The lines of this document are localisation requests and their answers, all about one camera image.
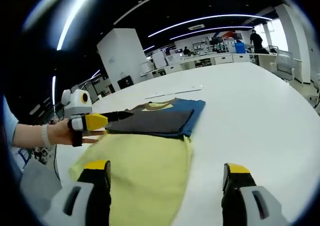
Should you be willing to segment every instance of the yellow shirt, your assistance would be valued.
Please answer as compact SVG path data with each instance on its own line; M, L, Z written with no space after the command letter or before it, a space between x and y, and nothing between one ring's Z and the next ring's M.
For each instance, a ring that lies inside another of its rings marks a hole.
M190 140L138 134L107 134L93 144L69 172L73 180L84 165L111 162L109 224L170 225L182 202L191 161Z

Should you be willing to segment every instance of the white cabinet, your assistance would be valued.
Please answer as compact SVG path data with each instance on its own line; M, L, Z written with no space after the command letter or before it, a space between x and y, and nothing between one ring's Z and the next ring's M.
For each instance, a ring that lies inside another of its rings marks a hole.
M233 62L249 62L250 57L246 54L232 55Z
M229 56L224 56L224 57L215 57L215 64L222 64L222 63L230 63L230 62L234 62L234 60L232 59L232 55Z
M164 68L164 71L166 74L170 74L170 73L173 73L173 72L179 72L179 71L182 71L182 66L179 64L179 65L176 65L176 66L167 66Z

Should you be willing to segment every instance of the ceiling light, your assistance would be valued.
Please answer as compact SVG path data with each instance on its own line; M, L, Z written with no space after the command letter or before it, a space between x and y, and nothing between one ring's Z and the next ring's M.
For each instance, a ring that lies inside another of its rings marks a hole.
M95 77L95 75L98 74L99 72L100 72L100 70L98 70L96 73L94 73L91 78Z
M221 29L235 29L235 28L238 28L238 29L252 29L253 27L245 27L245 26L240 26L240 27L217 27L217 28L209 28L209 29L205 29L205 30L200 30L200 31L196 31L196 32L190 32L190 33L187 33L187 34L183 34L183 35L180 35L180 36L177 36L177 37L173 37L173 38L170 38L170 40L174 40L176 38L179 38L179 37L184 37L184 36L188 36L188 35L191 35L191 34L194 34L194 33L199 33L199 32L206 32L206 31L211 31L211 30L221 30Z
M54 113L56 113L56 109L55 109L55 104L56 104L55 94L56 94L56 76L53 76L52 77L52 104L53 104Z
M70 15L68 16L68 19L66 20L65 22L65 25L63 27L63 30L61 32L61 35L60 35L60 39L59 39L59 42L58 42L58 46L56 48L57 51L61 50L61 47L64 43L64 40L66 38L66 35L67 35L67 32L69 30L69 27L72 23L72 21L74 20L77 12L79 11L80 7L83 5L83 3L85 2L85 0L77 0L76 3L74 4L71 12L70 12Z
M152 36L154 36L154 35L156 35L156 34L158 34L158 33L164 32L164 31L169 30L169 29L171 29L171 28L173 28L173 27L177 27L177 26L180 26L180 25L183 25L183 24L186 24L186 23L196 22L196 21L205 20L205 19L218 18L218 17L254 17L254 18L259 18L259 19L265 19L265 20L273 21L271 18L268 18L268 17L260 17L260 16L254 16L254 15L245 15L245 14L215 15L215 16L209 16L209 17L201 17L201 18L193 19L193 20L186 21L186 22L181 22L181 23L175 24L175 25L173 25L173 26L164 28L164 29L162 29L162 30L160 30L160 31L157 31L157 32L149 35L148 37L152 37Z
M150 46L150 47L148 47L147 49L144 49L143 51L145 52L146 50L149 50L149 49L151 49L151 48L153 48L153 47L155 47L155 46Z

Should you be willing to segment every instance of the person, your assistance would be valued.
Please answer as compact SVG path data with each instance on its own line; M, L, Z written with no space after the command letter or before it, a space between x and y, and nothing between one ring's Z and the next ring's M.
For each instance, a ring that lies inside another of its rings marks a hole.
M68 119L58 122L54 125L25 125L20 124L17 118L12 114L5 97L3 97L3 124L7 146L31 149L35 146L48 146L55 144L73 144L73 131L68 128ZM103 131L93 131L88 135L103 135ZM96 139L83 138L82 143L95 143ZM20 180L22 172L9 155L11 167L16 180Z
M252 30L252 34L250 35L250 44L254 46L254 52L258 53L262 49L262 38L257 34L255 30Z
M190 50L189 50L187 47L184 47L183 54L190 56L191 52L190 52Z

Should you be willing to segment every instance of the white pillar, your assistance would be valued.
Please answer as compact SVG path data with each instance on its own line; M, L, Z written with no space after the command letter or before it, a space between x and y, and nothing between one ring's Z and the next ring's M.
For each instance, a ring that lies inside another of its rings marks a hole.
M272 40L271 40L271 36L270 36L270 31L269 31L268 25L267 24L263 24L263 29L264 29L266 41L268 42L268 46L272 45Z
M131 76L134 84L142 81L140 65L146 56L135 29L113 29L97 48L116 91L120 90L118 81L125 76Z
M287 5L281 4L275 10L282 23L289 52L294 58L302 60L303 82L310 83L309 50L301 19Z

